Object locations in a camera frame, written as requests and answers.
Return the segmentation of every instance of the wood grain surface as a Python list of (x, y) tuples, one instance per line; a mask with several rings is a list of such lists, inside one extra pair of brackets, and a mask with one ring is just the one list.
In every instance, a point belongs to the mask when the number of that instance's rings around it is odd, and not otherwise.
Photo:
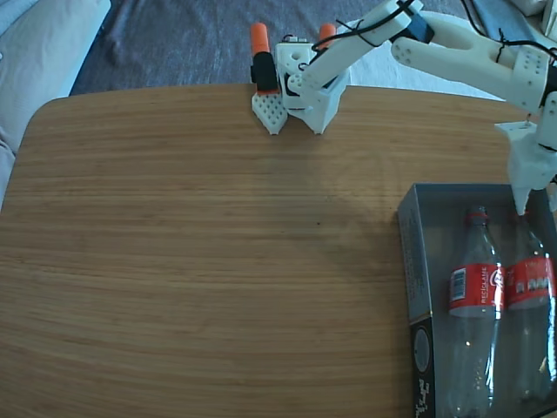
[(506, 181), (509, 105), (349, 88), (270, 137), (252, 86), (47, 104), (0, 216), (0, 416), (411, 417), (395, 218)]

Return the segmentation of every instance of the coca-cola bottle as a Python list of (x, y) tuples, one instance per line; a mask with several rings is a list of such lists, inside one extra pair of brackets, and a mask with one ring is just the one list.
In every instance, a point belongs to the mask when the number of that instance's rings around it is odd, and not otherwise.
[(466, 212), (466, 244), (450, 278), (453, 364), (451, 417), (485, 417), (493, 405), (493, 363), (503, 309), (501, 259), (487, 229), (487, 212)]
[(514, 260), (505, 284), (506, 320), (516, 339), (512, 381), (515, 398), (537, 402), (547, 397), (557, 372), (554, 266), (527, 216), (515, 220)]

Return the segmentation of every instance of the white robotic arm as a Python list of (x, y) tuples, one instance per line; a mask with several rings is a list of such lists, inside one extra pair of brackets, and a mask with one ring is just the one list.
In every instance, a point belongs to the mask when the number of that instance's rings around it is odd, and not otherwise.
[[(469, 84), (539, 114), (539, 125), (497, 125), (510, 140), (508, 176), (522, 214), (530, 191), (547, 187), (557, 174), (557, 70), (544, 51), (527, 45), (502, 48), (457, 24), (421, 16), (422, 7), (419, 0), (386, 0), (346, 34), (315, 45), (286, 38), (276, 47), (278, 92), (259, 89), (253, 110), (271, 133), (280, 131), (287, 114), (322, 133), (338, 110), (350, 65), (374, 46), (391, 41), (392, 54), (403, 65)], [(255, 71), (254, 81), (261, 72)], [(263, 112), (269, 102), (277, 106), (281, 119)], [(557, 193), (550, 193), (550, 199), (552, 210), (557, 209)]]

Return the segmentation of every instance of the gray cardboard box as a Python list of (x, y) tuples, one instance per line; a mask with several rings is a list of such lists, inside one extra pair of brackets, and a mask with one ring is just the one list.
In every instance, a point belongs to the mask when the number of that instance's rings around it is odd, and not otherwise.
[[(416, 184), (399, 206), (399, 228), (406, 271), (411, 350), (413, 357), (414, 418), (448, 417), (446, 408), (452, 357), (452, 320), (448, 313), (448, 280), (460, 262), (466, 229), (465, 210), (483, 205), (489, 230), (504, 266), (513, 254), (509, 213), (513, 195), (509, 185)], [(557, 232), (547, 194), (533, 192), (528, 203), (531, 226), (552, 259), (557, 260)], [(495, 355), (495, 399), (490, 417), (542, 417), (557, 409), (557, 394), (543, 405), (517, 408), (503, 371), (516, 355), (505, 313)]]

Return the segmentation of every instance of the black wire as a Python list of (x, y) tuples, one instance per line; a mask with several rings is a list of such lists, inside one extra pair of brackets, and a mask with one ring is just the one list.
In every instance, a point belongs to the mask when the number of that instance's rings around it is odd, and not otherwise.
[(323, 44), (327, 44), (331, 41), (335, 41), (337, 39), (342, 39), (344, 37), (361, 37), (361, 35), (363, 33), (369, 32), (371, 30), (377, 29), (380, 26), (383, 26), (384, 24), (389, 23), (390, 21), (392, 21), (396, 16), (398, 16), (400, 13), (404, 13), (405, 11), (408, 11), (410, 6), (412, 5), (412, 3), (414, 2), (414, 0), (406, 0), (403, 4), (401, 4), (399, 6), (398, 9), (396, 9), (396, 11), (394, 11), (393, 13), (391, 13), (389, 16), (382, 18), (381, 20), (379, 20), (377, 23), (372, 24), (370, 26), (366, 26), (365, 28), (359, 29), (359, 28), (355, 28), (353, 30), (350, 30), (349, 32), (345, 32), (345, 33), (337, 33), (336, 35), (332, 35), (331, 37), (326, 37), (325, 39), (321, 39), (319, 42), (317, 42), (316, 44), (313, 44), (312, 46), (312, 50), (314, 52), (317, 52), (319, 50), (319, 47)]
[[(474, 20), (472, 18), (472, 13), (470, 12), (470, 9), (468, 8), (468, 4), (466, 3), (466, 1), (465, 0), (460, 0), (460, 2), (462, 3), (462, 7), (464, 7), (464, 11), (466, 12), (466, 15), (468, 17), (468, 21), (472, 25), (473, 29), (476, 32), (478, 32), (478, 35), (481, 35), (483, 37), (486, 37), (487, 39), (490, 39), (490, 40), (494, 41), (494, 39), (491, 39), (488, 35), (483, 33), (478, 28), (478, 26), (476, 25), (476, 23), (474, 22)], [(501, 35), (501, 40), (500, 41), (495, 41), (495, 42), (499, 42), (501, 44), (501, 48), (499, 50), (499, 55), (497, 56), (497, 62), (499, 62), (500, 55), (501, 55), (501, 53), (503, 52), (503, 49), (506, 46), (522, 46), (522, 45), (533, 46), (534, 48), (537, 48), (538, 50), (544, 51), (546, 54), (548, 54), (549, 57), (552, 57), (553, 59), (557, 60), (557, 54), (555, 54), (549, 48), (545, 47), (544, 45), (542, 45), (538, 42), (528, 41), (526, 39), (525, 40), (520, 40), (520, 41), (508, 41), (508, 40), (505, 39), (505, 36), (503, 35), (503, 30), (501, 30), (501, 28), (499, 29), (499, 33)]]
[(470, 9), (468, 9), (468, 4), (466, 4), (466, 0), (460, 0), (462, 2), (462, 6), (464, 7), (464, 11), (466, 12), (466, 16), (468, 17), (468, 22), (472, 25), (473, 29), (478, 33), (478, 35), (482, 37), (488, 37), (480, 28), (476, 25), (476, 22), (473, 20), (472, 13)]
[[(352, 27), (348, 26), (347, 24), (345, 24), (344, 22), (342, 22), (342, 21), (340, 21), (340, 20), (338, 20), (338, 19), (336, 19), (336, 20), (337, 20), (337, 23), (342, 24), (345, 28), (348, 28), (350, 31), (358, 30), (358, 29), (359, 29), (359, 26), (360, 26), (360, 25), (362, 24), (362, 22), (364, 21), (364, 19), (360, 19), (360, 20), (358, 21), (358, 23), (356, 24), (356, 27), (355, 27), (355, 28), (352, 28)], [(369, 42), (367, 39), (365, 39), (365, 38), (362, 37), (361, 35), (358, 35), (358, 37), (359, 37), (362, 41), (364, 41), (366, 44), (372, 46), (373, 48), (379, 48), (379, 47), (381, 46), (381, 45), (372, 44), (371, 42)]]
[(501, 58), (501, 54), (503, 53), (503, 50), (505, 49), (505, 42), (507, 41), (507, 39), (505, 38), (505, 34), (503, 33), (503, 30), (501, 28), (499, 28), (499, 36), (500, 36), (500, 41), (501, 42), (501, 47), (499, 48), (499, 53), (497, 54), (497, 57), (495, 58), (495, 62), (498, 63), (500, 58)]

